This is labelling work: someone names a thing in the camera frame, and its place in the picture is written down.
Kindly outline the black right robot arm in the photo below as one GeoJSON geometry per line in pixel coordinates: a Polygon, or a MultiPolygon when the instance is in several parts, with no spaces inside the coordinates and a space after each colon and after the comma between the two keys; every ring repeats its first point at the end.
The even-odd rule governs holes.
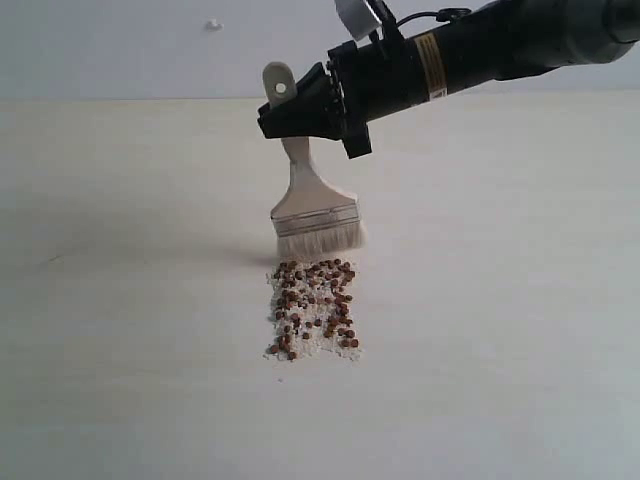
{"type": "Polygon", "coordinates": [[[484,84],[607,64],[639,41],[636,1],[493,1],[475,11],[432,13],[439,27],[404,36],[382,1],[339,1],[352,36],[266,103],[258,124],[269,139],[317,137],[343,143],[351,158],[371,152],[368,124],[484,84]]]}

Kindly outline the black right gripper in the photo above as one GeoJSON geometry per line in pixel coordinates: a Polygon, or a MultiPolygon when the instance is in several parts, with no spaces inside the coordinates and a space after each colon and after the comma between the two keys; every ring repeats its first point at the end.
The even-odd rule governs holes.
{"type": "Polygon", "coordinates": [[[283,62],[262,72],[267,103],[258,125],[267,139],[315,137],[342,141],[350,159],[372,152],[368,124],[425,102],[425,74],[415,42],[346,42],[300,80],[283,62]]]}

